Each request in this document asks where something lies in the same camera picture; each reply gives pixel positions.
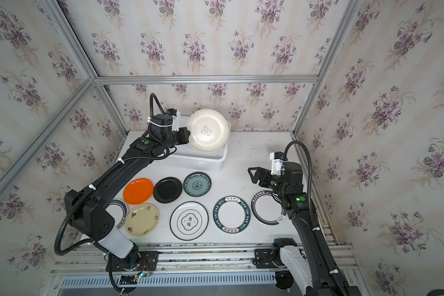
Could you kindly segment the cream bear plate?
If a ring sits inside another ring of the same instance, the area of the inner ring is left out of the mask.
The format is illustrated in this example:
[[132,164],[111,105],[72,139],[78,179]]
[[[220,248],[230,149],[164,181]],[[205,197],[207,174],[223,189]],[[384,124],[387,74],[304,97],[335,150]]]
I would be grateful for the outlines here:
[[201,109],[193,113],[186,122],[190,132],[189,145],[204,153],[221,149],[229,138],[229,122],[219,112],[212,109]]

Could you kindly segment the white plate green red rim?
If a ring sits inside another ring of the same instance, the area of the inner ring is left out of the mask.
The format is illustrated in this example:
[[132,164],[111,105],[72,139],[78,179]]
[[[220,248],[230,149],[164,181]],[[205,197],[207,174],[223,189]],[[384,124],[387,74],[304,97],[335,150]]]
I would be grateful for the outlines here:
[[272,191],[262,190],[255,193],[250,207],[254,217],[264,225],[276,226],[286,219],[286,211],[273,197]]

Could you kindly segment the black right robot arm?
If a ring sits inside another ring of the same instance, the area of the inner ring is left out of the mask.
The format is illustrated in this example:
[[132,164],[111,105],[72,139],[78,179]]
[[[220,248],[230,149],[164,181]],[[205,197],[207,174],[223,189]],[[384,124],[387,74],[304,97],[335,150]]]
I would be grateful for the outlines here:
[[303,250],[293,239],[275,239],[272,262],[289,270],[305,296],[360,296],[360,288],[349,284],[334,260],[303,184],[301,165],[285,162],[278,175],[261,167],[249,168],[248,172],[254,184],[273,191],[301,240]]

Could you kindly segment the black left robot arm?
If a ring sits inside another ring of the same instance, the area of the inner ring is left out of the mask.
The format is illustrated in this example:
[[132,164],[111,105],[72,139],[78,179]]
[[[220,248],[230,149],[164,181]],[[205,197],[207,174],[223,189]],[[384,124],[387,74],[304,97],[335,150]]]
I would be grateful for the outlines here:
[[81,191],[71,189],[66,193],[67,214],[55,238],[56,255],[63,256],[90,243],[108,254],[109,261],[118,260],[119,267],[136,267],[140,261],[138,247],[117,229],[107,207],[138,172],[154,161],[166,159],[177,145],[188,144],[190,132],[179,126],[179,118],[175,109],[151,116],[148,130],[130,144],[122,158]]

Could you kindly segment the white plastic bin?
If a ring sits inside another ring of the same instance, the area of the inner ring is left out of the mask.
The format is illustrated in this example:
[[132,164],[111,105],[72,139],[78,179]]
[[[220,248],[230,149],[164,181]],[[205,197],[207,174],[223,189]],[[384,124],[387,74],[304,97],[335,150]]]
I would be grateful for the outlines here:
[[[189,117],[190,116],[180,117],[180,128],[186,127],[186,122]],[[171,167],[190,168],[202,171],[220,171],[223,168],[227,151],[228,140],[221,149],[212,153],[199,152],[193,149],[188,143],[185,145],[178,145],[177,151],[164,161]]]

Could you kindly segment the white plate green lettered rim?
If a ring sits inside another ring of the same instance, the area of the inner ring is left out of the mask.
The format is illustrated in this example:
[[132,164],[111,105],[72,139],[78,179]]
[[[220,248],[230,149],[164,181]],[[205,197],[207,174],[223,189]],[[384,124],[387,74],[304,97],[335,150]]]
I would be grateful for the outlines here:
[[250,207],[240,197],[223,197],[213,207],[213,221],[216,227],[224,233],[241,233],[250,224]]

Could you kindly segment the teal blue floral plate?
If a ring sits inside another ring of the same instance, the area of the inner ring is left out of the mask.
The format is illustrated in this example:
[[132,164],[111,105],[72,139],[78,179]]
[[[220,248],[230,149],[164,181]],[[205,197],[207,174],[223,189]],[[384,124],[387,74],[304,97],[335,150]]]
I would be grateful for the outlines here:
[[211,187],[211,178],[201,171],[189,174],[183,182],[184,192],[191,197],[202,197],[210,191]]

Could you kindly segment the orange plate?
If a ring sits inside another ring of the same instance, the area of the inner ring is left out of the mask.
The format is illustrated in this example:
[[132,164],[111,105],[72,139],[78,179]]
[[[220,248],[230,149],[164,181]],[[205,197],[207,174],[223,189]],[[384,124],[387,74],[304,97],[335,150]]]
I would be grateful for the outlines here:
[[147,178],[131,181],[123,191],[123,200],[129,205],[139,205],[147,201],[154,191],[153,182]]

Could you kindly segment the white plate black rim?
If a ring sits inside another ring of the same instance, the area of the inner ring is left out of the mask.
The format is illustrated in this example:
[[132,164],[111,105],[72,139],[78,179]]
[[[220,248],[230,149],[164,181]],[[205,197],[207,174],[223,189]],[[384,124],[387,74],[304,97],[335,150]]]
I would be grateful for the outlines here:
[[209,222],[207,209],[198,202],[179,205],[170,218],[172,234],[182,241],[193,241],[206,231]]

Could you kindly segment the white green rim plate left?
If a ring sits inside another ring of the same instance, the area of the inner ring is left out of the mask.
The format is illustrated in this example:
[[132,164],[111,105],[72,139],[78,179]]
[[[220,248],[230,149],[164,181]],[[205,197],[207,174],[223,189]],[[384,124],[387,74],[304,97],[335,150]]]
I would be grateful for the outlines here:
[[106,210],[114,218],[115,227],[120,229],[127,219],[128,207],[126,203],[120,199],[113,199]]

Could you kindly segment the yellowish cream plate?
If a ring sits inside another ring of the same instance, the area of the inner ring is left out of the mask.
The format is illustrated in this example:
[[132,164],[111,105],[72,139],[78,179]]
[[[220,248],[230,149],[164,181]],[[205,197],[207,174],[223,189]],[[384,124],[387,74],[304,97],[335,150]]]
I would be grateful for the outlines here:
[[158,208],[151,203],[143,203],[135,207],[128,215],[125,230],[134,237],[142,237],[152,232],[159,223]]

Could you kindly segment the aluminium frame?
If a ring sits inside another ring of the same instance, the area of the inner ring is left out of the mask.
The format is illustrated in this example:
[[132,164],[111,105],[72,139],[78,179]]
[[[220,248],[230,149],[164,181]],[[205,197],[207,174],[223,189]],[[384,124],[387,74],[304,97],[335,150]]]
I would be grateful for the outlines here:
[[295,131],[358,1],[0,1],[0,251],[49,249],[149,97]]

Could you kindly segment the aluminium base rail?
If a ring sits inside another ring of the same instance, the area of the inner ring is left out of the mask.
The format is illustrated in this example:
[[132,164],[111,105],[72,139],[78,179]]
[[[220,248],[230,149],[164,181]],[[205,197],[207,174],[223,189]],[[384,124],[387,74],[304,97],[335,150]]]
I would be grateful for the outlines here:
[[[148,267],[113,272],[117,287],[132,296],[152,287],[274,287],[287,273],[287,268],[268,262],[268,244],[146,244],[140,250]],[[79,247],[57,259],[38,295],[56,296],[65,289],[111,289],[107,263],[107,255],[97,248]]]

